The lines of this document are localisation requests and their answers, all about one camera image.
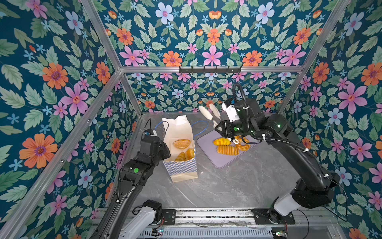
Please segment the blue checkered paper bag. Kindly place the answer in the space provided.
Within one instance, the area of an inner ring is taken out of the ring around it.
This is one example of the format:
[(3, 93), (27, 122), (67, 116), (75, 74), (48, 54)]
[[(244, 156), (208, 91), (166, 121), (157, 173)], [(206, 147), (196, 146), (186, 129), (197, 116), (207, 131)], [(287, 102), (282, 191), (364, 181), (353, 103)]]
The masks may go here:
[[(200, 123), (200, 121), (190, 123), (185, 115), (177, 116), (174, 119), (162, 118), (160, 121), (160, 124), (164, 126), (164, 143), (166, 143), (171, 153), (171, 157), (164, 160), (164, 166), (173, 183), (198, 178), (195, 136), (202, 133), (202, 131), (194, 131), (197, 123)], [(173, 143), (179, 139), (188, 139), (191, 141), (191, 145), (186, 149), (177, 149), (173, 146)], [(186, 154), (189, 148), (194, 149), (195, 157), (191, 160), (176, 162), (176, 157), (181, 152)]]

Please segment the lilac plastic tray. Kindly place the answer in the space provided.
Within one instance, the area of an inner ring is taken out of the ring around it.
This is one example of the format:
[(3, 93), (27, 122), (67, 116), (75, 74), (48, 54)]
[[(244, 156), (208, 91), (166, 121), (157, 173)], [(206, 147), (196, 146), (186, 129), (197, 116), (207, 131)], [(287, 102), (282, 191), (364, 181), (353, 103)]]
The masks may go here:
[(259, 141), (250, 136), (241, 137), (240, 135), (230, 141), (213, 130), (199, 138), (197, 143), (216, 168), (224, 168), (243, 156)]

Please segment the croissant shaped fake bread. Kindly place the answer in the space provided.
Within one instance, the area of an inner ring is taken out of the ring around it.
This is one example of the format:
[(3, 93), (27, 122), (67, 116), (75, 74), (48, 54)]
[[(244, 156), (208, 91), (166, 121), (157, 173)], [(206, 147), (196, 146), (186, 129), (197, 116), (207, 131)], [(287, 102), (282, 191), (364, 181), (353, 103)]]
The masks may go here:
[(181, 152), (175, 159), (176, 162), (182, 162), (182, 161), (186, 161), (187, 158), (186, 158), (186, 154), (184, 152)]

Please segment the yellow small bread roll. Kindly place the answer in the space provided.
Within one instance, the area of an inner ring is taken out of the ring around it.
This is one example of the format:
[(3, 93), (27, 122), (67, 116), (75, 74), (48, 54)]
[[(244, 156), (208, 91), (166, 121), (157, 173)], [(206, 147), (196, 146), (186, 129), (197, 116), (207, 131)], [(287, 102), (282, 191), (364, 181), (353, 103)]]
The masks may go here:
[(231, 141), (227, 138), (218, 138), (213, 141), (213, 144), (216, 146), (228, 146), (231, 145)]

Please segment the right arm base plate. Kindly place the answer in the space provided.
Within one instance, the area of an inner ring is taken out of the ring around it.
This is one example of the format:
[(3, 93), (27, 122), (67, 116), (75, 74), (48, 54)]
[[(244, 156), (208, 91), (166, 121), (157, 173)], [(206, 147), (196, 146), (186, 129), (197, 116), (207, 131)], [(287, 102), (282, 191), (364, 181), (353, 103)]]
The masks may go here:
[(251, 212), (256, 225), (295, 225), (292, 212), (286, 216), (280, 215), (273, 208), (254, 208)]

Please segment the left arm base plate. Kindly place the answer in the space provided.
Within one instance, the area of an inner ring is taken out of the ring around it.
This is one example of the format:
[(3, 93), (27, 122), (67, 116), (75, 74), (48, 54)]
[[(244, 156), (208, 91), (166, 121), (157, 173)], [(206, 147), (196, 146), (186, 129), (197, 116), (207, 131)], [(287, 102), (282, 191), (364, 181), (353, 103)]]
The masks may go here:
[(163, 209), (162, 210), (162, 218), (163, 218), (163, 224), (162, 225), (165, 225), (165, 226), (175, 225), (176, 214), (177, 214), (176, 209)]

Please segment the round golden bread roll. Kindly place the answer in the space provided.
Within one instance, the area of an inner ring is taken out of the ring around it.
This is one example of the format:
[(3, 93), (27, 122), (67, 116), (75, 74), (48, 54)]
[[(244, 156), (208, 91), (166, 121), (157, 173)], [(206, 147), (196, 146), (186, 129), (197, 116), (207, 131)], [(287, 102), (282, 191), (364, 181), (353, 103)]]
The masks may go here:
[(177, 149), (186, 149), (191, 145), (191, 141), (188, 139), (179, 139), (174, 141), (173, 146)]

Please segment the golden braided bread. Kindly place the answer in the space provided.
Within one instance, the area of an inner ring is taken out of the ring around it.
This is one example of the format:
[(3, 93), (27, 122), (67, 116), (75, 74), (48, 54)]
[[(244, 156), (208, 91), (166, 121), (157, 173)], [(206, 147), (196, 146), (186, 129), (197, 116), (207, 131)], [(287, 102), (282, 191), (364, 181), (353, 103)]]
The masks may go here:
[(249, 140), (244, 138), (242, 139), (241, 136), (237, 135), (235, 136), (235, 140), (238, 142), (238, 144), (235, 144), (235, 146), (238, 148), (239, 151), (247, 151), (250, 148)]

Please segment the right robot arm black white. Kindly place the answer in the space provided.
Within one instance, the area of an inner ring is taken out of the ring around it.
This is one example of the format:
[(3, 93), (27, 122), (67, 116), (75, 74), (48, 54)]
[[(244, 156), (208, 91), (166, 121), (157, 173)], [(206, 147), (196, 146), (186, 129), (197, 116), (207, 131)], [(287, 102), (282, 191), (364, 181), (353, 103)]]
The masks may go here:
[(220, 120), (215, 130), (231, 140), (250, 136), (278, 150), (300, 176), (295, 188), (278, 197), (264, 217), (274, 224), (284, 223), (300, 207), (314, 209), (331, 203), (340, 177), (324, 169), (316, 156), (300, 141), (295, 129), (280, 114), (265, 114), (254, 99), (228, 100), (222, 105), (228, 118)]

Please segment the metal tongs with white tips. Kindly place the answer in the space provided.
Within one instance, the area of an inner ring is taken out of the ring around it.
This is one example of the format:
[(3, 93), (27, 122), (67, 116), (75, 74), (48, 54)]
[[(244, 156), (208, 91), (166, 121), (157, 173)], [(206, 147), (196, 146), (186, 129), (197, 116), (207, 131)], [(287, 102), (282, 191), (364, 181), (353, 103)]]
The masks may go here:
[[(207, 120), (210, 120), (213, 122), (214, 129), (223, 136), (223, 129), (220, 125), (221, 119), (220, 119), (220, 112), (217, 110), (217, 108), (212, 105), (211, 112), (206, 109), (204, 106), (199, 106), (199, 111), (204, 115), (204, 117)], [(229, 141), (233, 142), (234, 144), (239, 144), (239, 140), (237, 140), (235, 137), (227, 137), (223, 136), (224, 138), (227, 138)]]

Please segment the black hook rail on wall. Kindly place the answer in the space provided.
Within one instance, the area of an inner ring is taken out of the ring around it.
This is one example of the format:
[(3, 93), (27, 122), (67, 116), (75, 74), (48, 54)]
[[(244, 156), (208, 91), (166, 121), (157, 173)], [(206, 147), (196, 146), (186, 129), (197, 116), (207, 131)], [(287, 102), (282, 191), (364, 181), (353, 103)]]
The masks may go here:
[(240, 73), (242, 67), (231, 67), (231, 66), (203, 66), (203, 67), (179, 67), (179, 73), (196, 73), (196, 74), (205, 74), (205, 73), (217, 73), (217, 74), (228, 74), (228, 73)]

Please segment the striped fake bread roll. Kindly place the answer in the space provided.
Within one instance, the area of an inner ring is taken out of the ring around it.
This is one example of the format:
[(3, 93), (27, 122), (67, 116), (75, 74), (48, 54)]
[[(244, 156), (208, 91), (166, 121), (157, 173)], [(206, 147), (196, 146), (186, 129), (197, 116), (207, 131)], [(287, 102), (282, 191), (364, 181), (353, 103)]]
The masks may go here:
[(191, 160), (195, 157), (195, 152), (193, 148), (189, 148), (186, 151), (186, 160)]

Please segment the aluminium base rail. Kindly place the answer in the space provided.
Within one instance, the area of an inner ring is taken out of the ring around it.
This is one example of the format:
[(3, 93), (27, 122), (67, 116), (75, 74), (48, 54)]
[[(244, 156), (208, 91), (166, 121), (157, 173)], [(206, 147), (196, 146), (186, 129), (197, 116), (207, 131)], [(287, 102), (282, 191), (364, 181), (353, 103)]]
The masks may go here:
[(336, 227), (340, 225), (340, 220), (329, 210), (319, 207), (316, 209), (297, 209), (292, 211), (295, 225), (256, 225), (252, 207), (236, 208), (170, 208), (176, 209), (176, 220), (173, 226), (190, 227)]

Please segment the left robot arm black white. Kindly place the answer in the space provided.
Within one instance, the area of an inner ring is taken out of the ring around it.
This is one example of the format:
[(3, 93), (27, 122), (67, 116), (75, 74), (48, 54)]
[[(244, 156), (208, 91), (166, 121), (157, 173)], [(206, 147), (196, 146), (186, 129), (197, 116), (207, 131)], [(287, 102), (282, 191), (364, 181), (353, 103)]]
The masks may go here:
[(100, 224), (91, 235), (92, 239), (117, 239), (126, 217), (147, 180), (160, 161), (171, 156), (161, 138), (146, 135), (141, 140), (140, 150), (119, 173), (116, 191)]

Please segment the striped oblong bread loaf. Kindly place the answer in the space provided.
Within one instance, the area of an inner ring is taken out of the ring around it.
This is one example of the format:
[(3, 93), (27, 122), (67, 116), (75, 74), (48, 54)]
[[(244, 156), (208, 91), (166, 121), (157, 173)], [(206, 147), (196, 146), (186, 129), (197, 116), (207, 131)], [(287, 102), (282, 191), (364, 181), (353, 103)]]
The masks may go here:
[(218, 146), (216, 151), (219, 154), (229, 155), (229, 156), (235, 156), (235, 155), (238, 155), (240, 153), (237, 147), (230, 146), (230, 145)]

